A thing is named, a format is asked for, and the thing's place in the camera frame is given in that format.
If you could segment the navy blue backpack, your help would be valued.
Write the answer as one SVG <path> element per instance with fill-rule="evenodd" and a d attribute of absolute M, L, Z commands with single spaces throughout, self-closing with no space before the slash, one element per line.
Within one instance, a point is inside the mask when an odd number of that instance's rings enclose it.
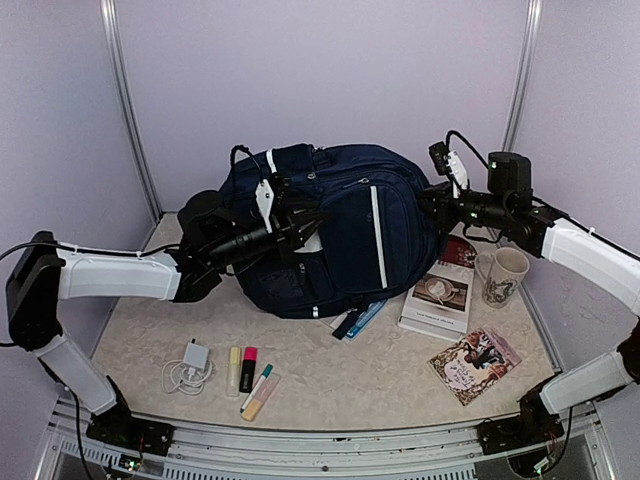
<path fill-rule="evenodd" d="M 259 180 L 290 179 L 328 218 L 309 243 L 283 259 L 264 255 L 236 278 L 261 310 L 284 319 L 333 317 L 413 287 L 443 253 L 447 235 L 418 196 L 430 183 L 421 168 L 379 145 L 270 149 L 239 161 L 220 188 L 228 208 L 260 216 Z"/>

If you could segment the white charger with cable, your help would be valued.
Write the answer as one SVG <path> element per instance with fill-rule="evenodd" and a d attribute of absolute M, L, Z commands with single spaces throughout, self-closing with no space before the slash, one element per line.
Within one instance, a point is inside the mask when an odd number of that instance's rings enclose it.
<path fill-rule="evenodd" d="M 210 349 L 195 339 L 189 341 L 181 359 L 167 361 L 161 370 L 161 390 L 165 394 L 198 396 L 214 371 Z"/>

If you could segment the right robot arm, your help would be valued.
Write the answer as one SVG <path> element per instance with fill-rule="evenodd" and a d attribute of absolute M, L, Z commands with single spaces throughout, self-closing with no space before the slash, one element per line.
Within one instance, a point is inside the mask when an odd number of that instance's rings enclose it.
<path fill-rule="evenodd" d="M 602 334 L 622 314 L 625 338 L 609 351 L 542 381 L 519 401 L 517 415 L 477 427 L 484 454 L 502 453 L 567 437 L 561 415 L 586 402 L 608 399 L 639 381 L 639 257 L 536 197 L 531 162 L 511 152 L 492 152 L 487 190 L 471 189 L 456 152 L 442 142 L 429 155 L 446 182 L 419 196 L 422 208 L 444 232 L 458 224 L 494 229 L 531 256 L 581 277 L 583 287 L 563 293 L 559 316 L 595 322 Z"/>

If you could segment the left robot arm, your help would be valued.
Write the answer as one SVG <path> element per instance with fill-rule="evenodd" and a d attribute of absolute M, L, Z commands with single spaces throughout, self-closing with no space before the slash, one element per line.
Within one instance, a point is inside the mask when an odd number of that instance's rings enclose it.
<path fill-rule="evenodd" d="M 78 428 L 78 436 L 165 456 L 174 428 L 132 413 L 116 382 L 61 321 L 63 305 L 121 297 L 196 303 L 221 283 L 228 268 L 264 254 L 291 254 L 328 218 L 318 202 L 296 194 L 260 190 L 255 200 L 258 212 L 249 218 L 227 206 L 220 192 L 200 192 L 177 214 L 180 241 L 150 251 L 82 247 L 60 242 L 46 230 L 9 250 L 21 255 L 6 282 L 11 343 L 33 353 L 69 390 L 76 407 L 89 411 L 89 425 Z"/>

